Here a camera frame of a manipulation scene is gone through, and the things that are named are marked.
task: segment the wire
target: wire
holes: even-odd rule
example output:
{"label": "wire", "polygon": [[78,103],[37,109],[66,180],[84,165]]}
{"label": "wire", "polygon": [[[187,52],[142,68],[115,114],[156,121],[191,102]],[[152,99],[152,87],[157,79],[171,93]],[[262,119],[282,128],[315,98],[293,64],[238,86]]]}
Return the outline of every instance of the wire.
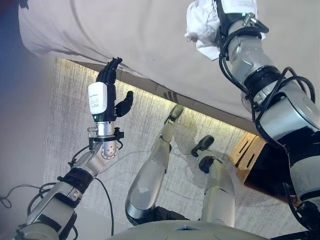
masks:
{"label": "wire", "polygon": [[[297,76],[296,72],[291,68],[289,67],[289,72],[293,75],[293,76]],[[305,86],[303,85],[303,83],[300,81],[300,80],[296,80],[300,86],[300,88],[302,89],[302,91],[304,91],[304,93],[306,94],[307,91],[306,91],[306,88]]]}
{"label": "wire", "polygon": [[252,96],[248,96],[249,102],[251,104],[251,118],[252,122],[256,122],[256,111],[255,111],[255,104],[254,104],[254,99]]}
{"label": "wire", "polygon": [[95,180],[99,181],[99,183],[102,185],[104,191],[105,191],[105,194],[109,200],[109,204],[110,204],[110,213],[111,213],[111,237],[114,235],[114,228],[115,228],[115,220],[114,220],[114,212],[113,212],[113,209],[112,209],[112,203],[111,203],[111,199],[110,199],[110,196],[109,196],[109,193],[104,185],[104,183],[99,179],[99,178],[95,178]]}
{"label": "wire", "polygon": [[48,183],[43,184],[43,185],[39,188],[40,198],[42,198],[42,199],[44,198],[42,192],[43,192],[43,189],[44,189],[45,187],[47,187],[47,186],[52,186],[52,185],[55,185],[55,184],[56,184],[56,182],[48,182]]}
{"label": "wire", "polygon": [[121,147],[118,149],[118,151],[119,151],[120,149],[122,149],[124,147],[124,144],[120,140],[117,140],[117,142],[121,144]]}
{"label": "wire", "polygon": [[232,75],[232,73],[230,72],[227,63],[226,63],[226,58],[222,57],[222,55],[219,56],[219,66],[221,69],[221,72],[223,73],[223,75],[231,82],[233,83],[238,89],[240,89],[242,92],[244,92],[245,94],[248,94],[248,91],[246,90],[246,88],[244,86],[242,86],[236,79],[235,77]]}
{"label": "wire", "polygon": [[2,205],[3,205],[6,209],[12,208],[12,203],[11,203],[11,201],[8,199],[8,197],[11,195],[11,193],[13,192],[13,190],[18,189],[18,188],[23,188],[23,187],[29,187],[29,188],[35,188],[35,189],[39,189],[39,188],[40,188],[40,187],[38,187],[38,186],[34,186],[34,185],[30,185],[30,184],[20,184],[20,185],[17,185],[17,186],[15,186],[15,187],[11,188],[6,196],[0,196],[0,201],[1,201]]}
{"label": "wire", "polygon": [[78,238],[78,236],[79,236],[78,230],[77,230],[77,228],[76,228],[75,225],[72,226],[72,229],[73,229],[74,234],[75,234],[75,237],[73,238],[73,240],[77,240],[77,238]]}
{"label": "wire", "polygon": [[263,116],[263,114],[264,114],[265,111],[267,110],[267,108],[268,108],[271,100],[273,99],[274,95],[278,92],[278,90],[279,90],[279,88],[280,88],[281,81],[283,80],[283,78],[285,77],[286,73],[287,73],[290,69],[291,69],[291,67],[288,66],[288,67],[286,67],[286,68],[282,71],[282,73],[281,73],[279,79],[276,81],[276,84],[275,84],[274,88],[272,89],[271,93],[268,94],[268,96],[265,98],[265,100],[264,100],[265,103],[263,104],[263,107],[262,107],[262,109],[261,109],[261,111],[260,111],[260,113],[259,113],[259,116],[258,116],[255,120],[252,120],[254,123],[255,123],[256,121],[258,122],[258,121],[261,119],[261,117]]}
{"label": "wire", "polygon": [[247,27],[243,27],[240,28],[234,32],[232,32],[231,34],[229,34],[226,38],[225,41],[222,45],[222,47],[220,48],[220,51],[222,54],[226,54],[228,53],[228,46],[231,43],[231,41],[237,37],[237,36],[245,36],[245,35],[249,35],[249,36],[257,36],[259,38],[261,38],[261,33],[268,33],[269,32],[269,28],[267,27],[254,27],[254,26],[247,26]]}
{"label": "wire", "polygon": [[75,155],[73,155],[72,160],[70,162],[68,162],[68,164],[70,165],[70,168],[72,168],[72,166],[76,163],[77,159],[76,157],[83,152],[84,150],[86,150],[87,148],[89,148],[90,145],[87,145],[85,147],[83,147],[82,149],[80,149]]}
{"label": "wire", "polygon": [[38,198],[40,198],[40,195],[41,195],[41,194],[45,194],[45,193],[49,192],[50,190],[51,190],[51,188],[45,189],[45,190],[43,190],[41,193],[38,193],[37,195],[35,195],[34,198],[32,198],[32,200],[31,200],[31,201],[29,202],[29,204],[28,204],[28,207],[26,208],[26,214],[27,214],[27,216],[30,215],[32,205],[34,204],[34,202],[35,202]]}
{"label": "wire", "polygon": [[302,225],[304,226],[306,229],[310,230],[310,227],[308,227],[308,225],[303,221],[303,219],[301,217],[299,217],[297,211],[295,210],[293,204],[292,204],[292,201],[291,201],[291,198],[290,198],[290,193],[289,193],[289,189],[288,189],[288,184],[283,182],[282,183],[283,185],[283,188],[284,188],[284,192],[285,192],[285,197],[286,197],[286,200],[289,204],[289,207],[290,207],[290,210],[292,212],[292,214],[294,215],[295,219]]}
{"label": "wire", "polygon": [[301,82],[304,82],[308,88],[309,88],[309,92],[310,92],[310,99],[313,103],[316,102],[316,94],[315,94],[315,88],[314,86],[312,85],[312,83],[310,82],[309,79],[303,77],[303,76],[291,76],[287,79],[285,79],[281,85],[280,85],[280,88],[282,88],[283,86],[285,86],[286,84],[288,84],[290,81],[293,81],[293,80],[297,80],[298,83],[302,84]]}

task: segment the robotic hand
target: robotic hand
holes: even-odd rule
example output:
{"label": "robotic hand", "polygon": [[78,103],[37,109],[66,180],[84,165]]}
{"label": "robotic hand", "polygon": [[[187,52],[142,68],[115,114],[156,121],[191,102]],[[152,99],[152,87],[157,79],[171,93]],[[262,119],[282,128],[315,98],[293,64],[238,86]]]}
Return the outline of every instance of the robotic hand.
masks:
{"label": "robotic hand", "polygon": [[124,137],[119,128],[115,128],[115,120],[127,114],[132,106],[134,93],[128,91],[126,98],[115,106],[116,100],[116,69],[122,62],[121,58],[113,58],[96,78],[96,82],[88,87],[89,106],[96,122],[96,127],[89,127],[89,145],[92,149],[93,141],[103,142],[101,155],[112,159],[118,152],[117,141]]}
{"label": "robotic hand", "polygon": [[96,82],[88,87],[90,111],[96,126],[88,128],[89,145],[76,155],[86,148],[89,151],[77,161],[74,156],[69,162],[71,170],[64,177],[58,177],[59,182],[30,212],[25,224],[19,226],[15,239],[66,239],[77,219],[74,208],[93,179],[106,169],[108,160],[122,148],[120,139],[124,133],[118,127],[114,128],[114,124],[117,117],[130,111],[133,92],[129,91],[115,106],[116,69],[121,61],[121,58],[113,58],[98,74]]}

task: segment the black cable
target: black cable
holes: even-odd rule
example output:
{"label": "black cable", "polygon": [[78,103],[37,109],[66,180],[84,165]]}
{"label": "black cable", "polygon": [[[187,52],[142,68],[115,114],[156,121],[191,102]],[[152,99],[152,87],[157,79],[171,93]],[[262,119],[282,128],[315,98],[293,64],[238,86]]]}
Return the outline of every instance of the black cable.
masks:
{"label": "black cable", "polygon": [[110,199],[110,196],[109,196],[109,193],[104,185],[104,183],[99,179],[99,178],[95,178],[95,180],[99,181],[99,183],[102,185],[104,191],[105,191],[105,194],[109,200],[109,204],[110,204],[110,213],[111,213],[111,236],[114,235],[114,228],[115,228],[115,220],[114,220],[114,212],[113,212],[113,209],[112,209],[112,203],[111,203],[111,199]]}
{"label": "black cable", "polygon": [[284,188],[284,192],[285,192],[285,196],[286,196],[286,200],[289,204],[290,210],[292,212],[292,214],[294,215],[295,219],[302,225],[304,226],[306,229],[310,230],[310,227],[308,227],[308,225],[303,221],[303,219],[301,217],[299,217],[297,211],[295,210],[291,198],[290,198],[290,193],[289,193],[289,189],[288,189],[288,184],[283,182],[282,183],[283,188]]}
{"label": "black cable", "polygon": [[291,76],[285,80],[283,80],[283,82],[281,83],[280,85],[280,89],[285,86],[286,84],[288,84],[289,82],[293,81],[293,80],[297,80],[298,83],[300,82],[304,82],[308,88],[309,88],[309,92],[310,92],[310,99],[313,103],[316,102],[316,94],[315,94],[315,88],[313,86],[313,84],[311,83],[311,81],[303,76],[297,76],[297,75],[294,75],[294,76]]}
{"label": "black cable", "polygon": [[15,186],[15,187],[11,188],[6,196],[0,196],[0,201],[1,201],[2,205],[3,205],[6,209],[12,208],[12,203],[11,203],[11,201],[8,199],[8,197],[11,195],[11,193],[13,192],[13,190],[15,190],[15,189],[17,189],[17,188],[23,188],[23,187],[29,187],[29,188],[39,189],[38,186],[34,186],[34,185],[30,185],[30,184],[20,184],[20,185],[18,185],[18,186]]}
{"label": "black cable", "polygon": [[120,149],[122,149],[122,148],[124,147],[124,144],[123,144],[122,141],[120,141],[120,140],[117,140],[117,141],[118,141],[118,143],[121,144],[121,147],[118,149],[118,151],[119,151]]}
{"label": "black cable", "polygon": [[274,88],[272,89],[271,93],[269,93],[268,96],[265,98],[265,100],[264,100],[265,103],[263,103],[262,109],[261,109],[258,117],[254,120],[254,122],[256,122],[256,121],[258,122],[258,121],[261,119],[261,117],[263,116],[263,114],[264,114],[265,111],[267,110],[267,108],[268,108],[271,100],[273,99],[273,97],[275,96],[275,94],[276,94],[276,93],[278,92],[278,90],[280,89],[280,84],[281,84],[283,78],[285,77],[286,73],[287,73],[290,69],[291,69],[291,67],[288,66],[288,67],[286,67],[286,68],[282,71],[282,73],[281,73],[280,77],[278,78],[278,80],[276,81],[276,84],[275,84]]}
{"label": "black cable", "polygon": [[89,148],[90,145],[87,145],[85,147],[83,147],[82,149],[80,149],[75,155],[73,155],[72,160],[70,162],[68,162],[68,164],[70,165],[70,168],[72,168],[72,166],[76,163],[77,159],[76,157],[83,152],[84,150],[86,150],[87,148]]}
{"label": "black cable", "polygon": [[[293,76],[297,76],[296,72],[291,68],[289,67],[289,72],[293,75]],[[302,91],[304,91],[304,93],[306,94],[307,91],[306,91],[306,88],[305,86],[303,85],[303,83],[300,81],[300,80],[296,80],[297,83],[299,84],[300,88],[302,89]]]}
{"label": "black cable", "polygon": [[43,184],[40,188],[39,188],[39,194],[40,194],[40,198],[44,198],[44,196],[43,196],[43,194],[42,194],[42,191],[43,191],[43,189],[45,188],[45,187],[47,187],[47,186],[52,186],[52,185],[55,185],[56,184],[56,182],[48,182],[48,183],[45,183],[45,184]]}
{"label": "black cable", "polygon": [[77,238],[78,238],[78,230],[77,230],[77,228],[76,228],[76,226],[75,225],[73,225],[72,226],[72,229],[73,229],[73,231],[74,231],[74,234],[75,234],[75,237],[73,238],[73,240],[77,240]]}
{"label": "black cable", "polygon": [[237,36],[257,36],[261,38],[261,33],[268,33],[269,28],[267,27],[255,27],[255,26],[247,26],[240,28],[232,33],[230,33],[226,38],[225,41],[223,42],[222,47],[220,48],[220,51],[222,54],[227,54],[228,53],[228,46],[231,43],[231,41],[237,37]]}
{"label": "black cable", "polygon": [[43,190],[41,193],[38,193],[37,195],[35,195],[34,198],[32,198],[32,200],[29,202],[28,207],[26,208],[26,214],[27,214],[27,216],[30,215],[32,205],[34,204],[34,202],[35,202],[38,198],[40,198],[40,195],[41,195],[41,194],[45,194],[45,193],[49,192],[50,190],[51,190],[51,188],[45,189],[45,190]]}
{"label": "black cable", "polygon": [[254,104],[254,99],[252,96],[249,96],[249,102],[251,104],[251,118],[252,118],[252,122],[255,123],[256,122],[256,110],[255,110],[255,104]]}

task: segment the beige fabric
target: beige fabric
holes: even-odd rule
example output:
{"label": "beige fabric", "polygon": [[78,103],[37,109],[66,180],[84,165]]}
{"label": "beige fabric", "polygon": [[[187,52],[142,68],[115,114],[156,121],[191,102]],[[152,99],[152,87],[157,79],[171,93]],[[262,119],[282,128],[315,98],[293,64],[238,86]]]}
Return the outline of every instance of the beige fabric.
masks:
{"label": "beige fabric", "polygon": [[[39,55],[105,63],[120,56],[130,69],[181,95],[250,118],[240,91],[186,42],[191,0],[28,0],[19,9],[24,45]],[[264,50],[282,70],[293,67],[319,89],[318,0],[258,1],[269,28]]]}

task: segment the white towel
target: white towel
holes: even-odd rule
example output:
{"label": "white towel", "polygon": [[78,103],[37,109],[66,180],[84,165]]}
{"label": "white towel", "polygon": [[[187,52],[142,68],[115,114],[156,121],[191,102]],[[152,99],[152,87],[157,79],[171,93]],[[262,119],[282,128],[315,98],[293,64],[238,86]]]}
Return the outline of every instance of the white towel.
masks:
{"label": "white towel", "polygon": [[[256,0],[222,0],[225,13],[255,13],[258,15]],[[213,0],[196,0],[186,11],[186,34],[188,42],[196,39],[196,49],[215,60],[219,57],[220,49],[215,45],[220,21],[217,13],[217,4]]]}

